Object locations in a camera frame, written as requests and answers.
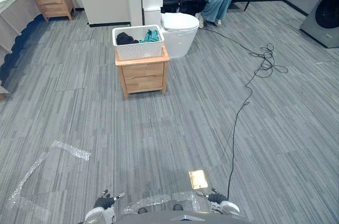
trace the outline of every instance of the wooden nightstand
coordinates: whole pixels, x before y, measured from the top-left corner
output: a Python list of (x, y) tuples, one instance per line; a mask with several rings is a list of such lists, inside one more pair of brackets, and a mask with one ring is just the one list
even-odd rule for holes
[(72, 0), (35, 0), (35, 3), (46, 21), (56, 16), (67, 16), (72, 20), (71, 12), (75, 11)]
[(162, 56), (120, 60), (118, 52), (115, 52), (115, 65), (119, 70), (120, 83), (123, 95), (128, 98), (129, 93), (149, 92), (162, 90), (166, 92), (168, 53), (166, 47), (162, 47)]

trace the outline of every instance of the black cloth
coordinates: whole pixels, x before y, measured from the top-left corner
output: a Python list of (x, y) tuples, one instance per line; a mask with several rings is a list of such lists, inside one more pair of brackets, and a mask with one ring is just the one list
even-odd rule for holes
[(114, 198), (98, 198), (95, 201), (94, 208), (102, 207), (106, 210), (108, 207), (111, 207), (112, 204), (114, 204)]
[(222, 201), (227, 201), (227, 198), (219, 193), (216, 194), (209, 194), (208, 195), (208, 200), (211, 202), (217, 202), (218, 204), (220, 204)]
[(139, 43), (139, 41), (134, 40), (131, 36), (127, 35), (125, 32), (121, 32), (117, 36), (118, 45), (127, 45), (127, 44), (135, 44), (135, 43)]

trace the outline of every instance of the black cable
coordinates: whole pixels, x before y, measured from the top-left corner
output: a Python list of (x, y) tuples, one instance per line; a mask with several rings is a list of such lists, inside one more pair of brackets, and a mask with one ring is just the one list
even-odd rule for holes
[[(241, 46), (242, 48), (246, 49), (247, 51), (249, 51), (249, 54), (251, 56), (254, 56), (256, 58), (262, 58), (263, 61), (261, 62), (260, 66), (258, 67), (258, 69), (256, 69), (253, 73), (253, 76), (252, 78), (245, 84), (245, 87), (248, 88), (250, 90), (250, 93), (248, 95), (248, 97), (243, 101), (242, 103), (242, 106), (240, 107), (240, 109), (238, 110), (237, 112), (237, 115), (236, 115), (236, 118), (235, 118), (235, 122), (234, 122), (234, 127), (233, 127), (233, 136), (232, 136), (232, 169), (231, 169), (231, 172), (229, 174), (229, 179), (228, 179), (228, 185), (227, 185), (227, 201), (229, 199), (229, 188), (230, 188), (230, 183), (231, 183), (231, 177), (232, 177), (232, 174), (233, 174), (233, 170), (234, 170), (234, 141), (235, 141), (235, 128), (236, 128), (236, 125), (237, 125), (237, 121), (238, 121), (238, 116), (239, 116), (239, 113), (240, 111), (247, 105), (249, 105), (249, 101), (248, 99), (252, 96), (253, 94), (253, 89), (250, 88), (248, 85), (252, 82), (252, 80), (255, 78), (255, 77), (259, 77), (259, 78), (268, 78), (272, 75), (273, 73), (273, 69), (276, 69), (278, 72), (280, 73), (287, 73), (288, 72), (288, 68), (285, 67), (285, 66), (281, 66), (281, 65), (276, 65), (275, 64), (275, 60), (274, 60), (274, 57), (273, 57), (273, 50), (274, 50), (274, 46), (273, 44), (271, 43), (268, 43), (266, 45), (266, 47), (261, 47), (261, 50), (263, 50), (264, 52), (263, 53), (257, 53), (257, 52), (253, 52), (252, 50), (250, 50), (249, 48), (243, 46), (242, 44), (240, 44), (238, 41), (236, 40), (233, 40), (227, 36), (224, 36), (223, 34), (217, 32), (217, 31), (214, 31), (214, 30), (209, 30), (209, 29), (202, 29), (202, 30), (205, 30), (205, 31), (209, 31), (209, 32), (214, 32), (214, 33), (217, 33), (218, 35), (230, 40), (230, 41), (233, 41), (235, 43), (237, 43), (239, 46)], [(265, 75), (265, 76), (261, 76), (259, 75), (260, 71), (268, 71), (268, 74)]]

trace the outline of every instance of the white laundry basket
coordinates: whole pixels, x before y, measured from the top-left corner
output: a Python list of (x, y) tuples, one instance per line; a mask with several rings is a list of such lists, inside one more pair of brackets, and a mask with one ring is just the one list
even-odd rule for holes
[[(159, 41), (136, 43), (127, 45), (117, 45), (117, 36), (121, 32), (125, 32), (135, 40), (143, 40), (148, 30), (157, 30)], [(158, 25), (143, 25), (115, 28), (112, 31), (113, 45), (118, 51), (119, 58), (121, 60), (128, 59), (141, 59), (154, 56), (161, 56), (162, 45), (164, 42), (164, 36)]]

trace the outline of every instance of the teal cloth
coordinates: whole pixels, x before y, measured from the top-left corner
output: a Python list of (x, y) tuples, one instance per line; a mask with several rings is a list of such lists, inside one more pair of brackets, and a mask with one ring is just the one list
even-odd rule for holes
[(145, 42), (155, 42), (155, 41), (159, 41), (159, 36), (158, 36), (158, 31), (154, 30), (148, 30), (146, 32), (146, 36), (144, 38), (144, 40), (139, 40), (139, 43), (145, 43)]

